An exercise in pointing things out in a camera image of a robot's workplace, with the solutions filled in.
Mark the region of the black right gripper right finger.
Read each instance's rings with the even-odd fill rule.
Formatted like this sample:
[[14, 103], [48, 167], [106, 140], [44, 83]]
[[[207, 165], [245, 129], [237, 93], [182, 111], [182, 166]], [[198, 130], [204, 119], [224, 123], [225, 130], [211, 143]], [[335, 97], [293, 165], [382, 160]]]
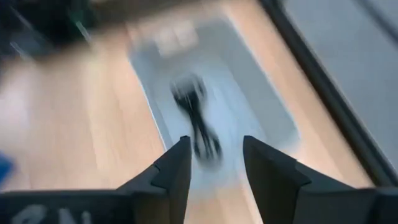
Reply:
[[264, 224], [398, 224], [398, 188], [356, 189], [252, 137], [244, 165]]

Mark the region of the white plastic bin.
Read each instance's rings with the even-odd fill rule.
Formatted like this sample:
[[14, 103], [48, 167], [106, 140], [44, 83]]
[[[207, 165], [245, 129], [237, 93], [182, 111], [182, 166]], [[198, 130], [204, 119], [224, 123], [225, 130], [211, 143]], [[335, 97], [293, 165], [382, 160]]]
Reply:
[[244, 174], [245, 135], [284, 152], [299, 140], [284, 102], [226, 18], [190, 21], [176, 31], [163, 30], [134, 47], [129, 59], [166, 149], [193, 133], [188, 116], [173, 99], [172, 85], [193, 75], [203, 81], [203, 115], [219, 137], [223, 157], [212, 165], [192, 160], [191, 196], [239, 183]]

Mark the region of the blue object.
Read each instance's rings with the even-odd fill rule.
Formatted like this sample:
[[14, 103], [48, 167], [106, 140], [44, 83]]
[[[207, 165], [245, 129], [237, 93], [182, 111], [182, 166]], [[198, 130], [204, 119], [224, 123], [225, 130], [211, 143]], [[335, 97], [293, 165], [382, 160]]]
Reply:
[[14, 159], [0, 151], [0, 188], [12, 174], [14, 166]]

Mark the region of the black table frame rail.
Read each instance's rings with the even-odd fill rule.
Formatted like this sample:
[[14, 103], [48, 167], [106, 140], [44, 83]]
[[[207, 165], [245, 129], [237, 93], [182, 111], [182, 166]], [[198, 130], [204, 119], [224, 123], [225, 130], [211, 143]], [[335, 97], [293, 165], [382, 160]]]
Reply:
[[262, 10], [270, 17], [278, 33], [314, 87], [322, 103], [348, 142], [351, 151], [376, 186], [398, 187], [398, 174], [382, 156], [376, 143], [360, 125], [343, 97], [328, 78], [315, 55], [294, 28], [282, 8], [282, 0], [258, 0]]

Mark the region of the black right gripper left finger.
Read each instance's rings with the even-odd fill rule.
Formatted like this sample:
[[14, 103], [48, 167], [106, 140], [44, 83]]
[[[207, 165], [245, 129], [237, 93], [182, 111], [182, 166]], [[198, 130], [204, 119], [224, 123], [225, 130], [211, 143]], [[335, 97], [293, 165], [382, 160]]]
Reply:
[[0, 193], [0, 224], [183, 224], [191, 168], [183, 136], [116, 189]]

